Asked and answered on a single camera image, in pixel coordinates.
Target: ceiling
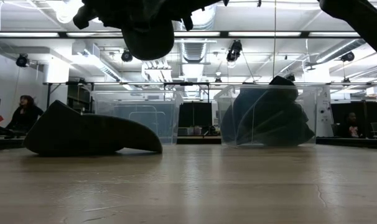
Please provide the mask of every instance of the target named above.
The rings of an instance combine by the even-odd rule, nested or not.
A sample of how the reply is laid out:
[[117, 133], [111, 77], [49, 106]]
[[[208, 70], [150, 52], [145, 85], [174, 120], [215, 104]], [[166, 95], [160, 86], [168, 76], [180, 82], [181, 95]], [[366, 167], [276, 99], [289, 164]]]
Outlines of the ceiling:
[[[225, 7], [218, 3], [216, 8], [213, 30], [284, 30], [284, 31], [352, 31], [352, 28], [343, 21], [334, 19], [322, 12], [316, 0], [278, 0], [276, 9], [276, 27], [274, 27], [274, 1], [263, 0], [261, 7], [256, 7], [258, 1], [230, 1]], [[377, 1], [371, 1], [377, 7]], [[72, 22], [63, 24], [58, 21], [54, 5], [60, 1], [5, 1], [0, 8], [1, 31], [118, 31], [114, 28], [103, 27], [101, 23], [90, 22], [84, 30], [78, 30]], [[228, 68], [226, 52], [233, 39], [208, 39], [207, 53], [203, 63], [202, 78], [213, 82], [216, 72], [221, 72], [223, 80], [230, 82], [244, 82], [253, 79], [259, 82], [268, 82], [274, 74], [278, 74], [292, 62], [303, 59], [306, 55], [318, 55], [343, 39], [242, 39], [243, 54], [236, 61], [234, 68]], [[9, 53], [15, 47], [48, 47], [67, 60], [73, 61], [71, 46], [74, 39], [0, 39], [0, 46]], [[132, 62], [123, 63], [121, 54], [126, 48], [123, 39], [85, 39], [86, 44], [96, 44], [100, 50], [100, 57], [108, 62], [112, 68], [120, 73], [127, 81], [142, 81], [142, 62], [134, 59]], [[182, 78], [182, 54], [180, 44], [175, 44], [169, 55], [167, 63], [172, 69], [172, 78]], [[331, 81], [340, 82], [343, 75], [365, 71], [377, 66], [377, 54], [365, 44], [353, 51], [356, 59], [342, 69], [342, 62], [331, 61], [327, 66], [330, 70]], [[297, 80], [301, 80], [303, 67], [292, 71]], [[71, 76], [81, 76], [88, 79], [101, 80], [103, 74], [87, 65], [78, 65], [70, 70]], [[359, 82], [367, 82], [377, 77], [371, 73], [359, 78]]]

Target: desk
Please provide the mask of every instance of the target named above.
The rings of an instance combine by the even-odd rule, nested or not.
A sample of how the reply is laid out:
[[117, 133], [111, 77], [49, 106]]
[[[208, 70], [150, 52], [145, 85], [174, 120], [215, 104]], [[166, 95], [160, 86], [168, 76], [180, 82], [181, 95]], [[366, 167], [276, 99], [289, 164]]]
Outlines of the desk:
[[0, 223], [377, 223], [377, 150], [0, 151]]

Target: white wall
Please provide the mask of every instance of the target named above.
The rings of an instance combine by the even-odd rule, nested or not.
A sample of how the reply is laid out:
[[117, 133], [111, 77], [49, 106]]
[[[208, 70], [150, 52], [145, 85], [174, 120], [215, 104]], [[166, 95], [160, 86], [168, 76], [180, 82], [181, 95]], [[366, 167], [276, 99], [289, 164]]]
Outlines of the white wall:
[[44, 74], [33, 68], [19, 68], [14, 59], [0, 54], [0, 116], [4, 121], [0, 126], [7, 126], [13, 112], [19, 106], [21, 95], [30, 95], [37, 106], [46, 108], [46, 86], [42, 83]]

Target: plastic bin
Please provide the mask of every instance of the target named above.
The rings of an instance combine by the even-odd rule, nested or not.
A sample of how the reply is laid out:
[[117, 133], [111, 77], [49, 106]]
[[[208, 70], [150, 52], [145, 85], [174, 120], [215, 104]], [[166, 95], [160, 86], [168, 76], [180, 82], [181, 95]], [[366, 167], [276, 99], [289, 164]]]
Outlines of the plastic bin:
[[321, 88], [238, 85], [224, 88], [218, 103], [222, 143], [229, 146], [314, 145]]
[[153, 130], [163, 145], [176, 144], [179, 108], [177, 91], [93, 91], [95, 113], [129, 119]]

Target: woman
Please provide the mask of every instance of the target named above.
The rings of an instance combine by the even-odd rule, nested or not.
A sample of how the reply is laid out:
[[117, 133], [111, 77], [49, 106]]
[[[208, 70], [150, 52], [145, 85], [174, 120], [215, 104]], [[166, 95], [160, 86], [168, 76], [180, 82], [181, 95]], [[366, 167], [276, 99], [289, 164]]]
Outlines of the woman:
[[356, 122], [356, 114], [348, 113], [345, 123], [339, 125], [338, 136], [341, 138], [363, 138], [363, 131]]
[[23, 95], [20, 97], [20, 106], [14, 112], [12, 121], [6, 128], [28, 133], [38, 120], [38, 116], [41, 116], [43, 113], [44, 112], [35, 105], [33, 97]]

